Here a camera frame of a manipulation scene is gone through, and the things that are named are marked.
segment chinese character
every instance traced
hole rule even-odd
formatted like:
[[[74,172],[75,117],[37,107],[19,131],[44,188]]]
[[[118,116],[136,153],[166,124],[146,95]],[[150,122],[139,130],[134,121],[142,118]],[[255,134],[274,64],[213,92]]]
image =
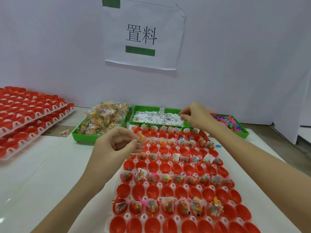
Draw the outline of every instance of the chinese character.
[[[126,40],[134,41],[134,42],[140,42],[140,41],[138,41],[138,34],[139,34],[139,32],[141,32],[140,26],[129,24],[128,25],[128,31],[130,31],[130,36],[129,36],[129,39],[126,39]]]
[[[146,29],[144,28],[144,31],[145,31],[144,32],[145,36],[144,36],[144,38],[142,40],[145,39],[145,44],[147,42],[147,39],[148,40],[150,40],[150,39],[152,40],[153,39],[153,43],[152,44],[154,44],[155,43],[155,39],[157,39],[157,38],[155,38],[156,28],[154,28],[154,31],[152,31],[151,29],[148,29],[148,27],[146,27]]]

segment person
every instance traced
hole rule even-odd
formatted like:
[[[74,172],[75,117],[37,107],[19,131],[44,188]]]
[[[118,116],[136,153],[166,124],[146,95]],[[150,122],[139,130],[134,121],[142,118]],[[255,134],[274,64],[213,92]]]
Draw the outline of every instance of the person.
[[[311,232],[311,178],[231,132],[201,104],[180,111],[193,127],[216,138],[262,191],[301,232]],[[86,206],[131,153],[144,146],[129,129],[115,127],[96,140],[85,171],[75,186],[31,233],[66,233]]]

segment paper sign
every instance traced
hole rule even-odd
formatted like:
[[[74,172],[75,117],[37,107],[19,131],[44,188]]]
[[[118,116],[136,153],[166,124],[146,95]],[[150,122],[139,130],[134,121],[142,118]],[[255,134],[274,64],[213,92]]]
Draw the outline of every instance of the paper sign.
[[[105,61],[176,70],[186,14],[177,6],[103,0]]]

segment stacked egg tray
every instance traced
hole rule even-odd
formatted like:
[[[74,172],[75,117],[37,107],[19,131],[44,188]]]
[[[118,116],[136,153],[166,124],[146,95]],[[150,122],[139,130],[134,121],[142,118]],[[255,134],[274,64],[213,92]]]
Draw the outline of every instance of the stacked egg tray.
[[[187,142],[205,132],[148,132],[142,153],[123,163],[105,232],[260,233],[214,143]],[[169,137],[185,146],[170,146]]]
[[[7,160],[73,111],[57,95],[0,88],[0,160]]]

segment hand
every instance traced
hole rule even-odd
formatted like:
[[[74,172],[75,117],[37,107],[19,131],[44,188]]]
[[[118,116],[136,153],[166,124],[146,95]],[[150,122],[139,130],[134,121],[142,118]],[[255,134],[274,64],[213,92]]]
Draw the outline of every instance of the hand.
[[[208,133],[213,133],[214,128],[221,124],[210,115],[204,105],[197,102],[192,102],[189,106],[182,109],[178,115],[193,127]]]
[[[86,187],[100,192],[107,181],[118,171],[131,153],[140,153],[144,145],[137,144],[137,135],[126,128],[117,126],[99,137],[90,160],[81,177]]]

